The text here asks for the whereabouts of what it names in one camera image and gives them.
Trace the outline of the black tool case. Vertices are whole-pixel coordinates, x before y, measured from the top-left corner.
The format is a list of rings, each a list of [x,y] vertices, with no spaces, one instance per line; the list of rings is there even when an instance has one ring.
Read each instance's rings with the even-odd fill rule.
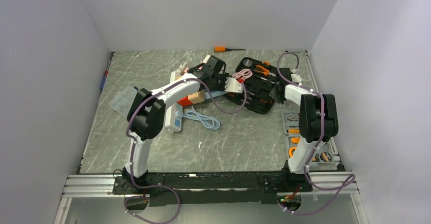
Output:
[[[272,76],[263,76],[254,71],[256,65],[262,65],[272,72]],[[258,114],[267,114],[272,108],[275,101],[269,96],[273,85],[275,84],[275,74],[277,68],[267,61],[259,61],[254,58],[245,57],[236,67],[236,71],[240,72],[244,69],[249,69],[251,77],[245,79],[244,85],[247,91],[245,107]]]

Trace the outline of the white long power strip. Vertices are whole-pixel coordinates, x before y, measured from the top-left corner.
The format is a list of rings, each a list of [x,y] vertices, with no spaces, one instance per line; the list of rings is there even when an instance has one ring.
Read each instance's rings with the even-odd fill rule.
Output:
[[[170,88],[166,94],[167,110],[164,127],[171,133],[180,132],[182,127],[182,120],[178,114],[182,110],[182,106],[178,104],[178,101],[182,99],[181,95],[183,95],[180,91],[180,78],[181,74],[179,72],[174,71],[170,74]]]

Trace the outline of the grey tool case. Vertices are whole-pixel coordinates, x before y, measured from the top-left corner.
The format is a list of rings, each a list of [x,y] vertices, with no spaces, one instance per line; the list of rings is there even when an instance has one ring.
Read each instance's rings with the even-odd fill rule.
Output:
[[[299,132],[299,113],[295,112],[282,112],[281,113],[284,132],[286,134],[285,143],[286,143],[286,151],[287,151],[287,159],[288,149],[292,146],[297,147],[300,140],[300,132]],[[330,142],[323,142],[319,145],[319,149],[315,151],[315,156],[312,159],[310,165],[313,168],[320,168],[325,165],[334,164],[340,162],[340,157],[335,150],[335,147]]]

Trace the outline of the clear plastic parts box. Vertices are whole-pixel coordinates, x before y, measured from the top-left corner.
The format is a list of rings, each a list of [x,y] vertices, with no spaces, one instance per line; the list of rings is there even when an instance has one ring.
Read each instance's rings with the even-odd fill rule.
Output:
[[[138,90],[135,87],[126,86],[108,104],[111,109],[127,118],[137,92]]]

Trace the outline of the light blue power strip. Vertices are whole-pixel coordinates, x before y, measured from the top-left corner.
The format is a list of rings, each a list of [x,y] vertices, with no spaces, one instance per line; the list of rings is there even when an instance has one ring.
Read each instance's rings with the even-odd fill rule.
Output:
[[[212,95],[213,98],[216,98],[216,97],[224,95],[226,93],[227,92],[225,92],[225,91],[212,91],[211,93],[205,92],[204,93],[204,100],[210,100],[211,99],[210,94]]]

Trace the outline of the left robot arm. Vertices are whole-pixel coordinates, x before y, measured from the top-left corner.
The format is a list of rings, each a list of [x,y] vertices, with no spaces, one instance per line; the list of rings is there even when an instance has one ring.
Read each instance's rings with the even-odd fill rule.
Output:
[[[127,116],[126,136],[131,140],[129,161],[122,170],[126,187],[135,194],[146,187],[148,157],[152,140],[162,131],[168,108],[190,94],[203,89],[225,91],[230,75],[226,63],[207,55],[202,63],[158,89],[138,90]]]

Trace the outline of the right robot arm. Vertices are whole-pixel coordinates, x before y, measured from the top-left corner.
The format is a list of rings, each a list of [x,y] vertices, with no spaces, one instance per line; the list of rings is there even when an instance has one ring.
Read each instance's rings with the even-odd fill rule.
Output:
[[[280,177],[281,187],[292,191],[299,186],[297,174],[306,174],[309,163],[320,145],[335,137],[339,131],[335,95],[320,93],[286,78],[281,69],[277,73],[284,87],[284,101],[294,102],[299,106],[300,140],[293,155],[288,159],[290,172]]]

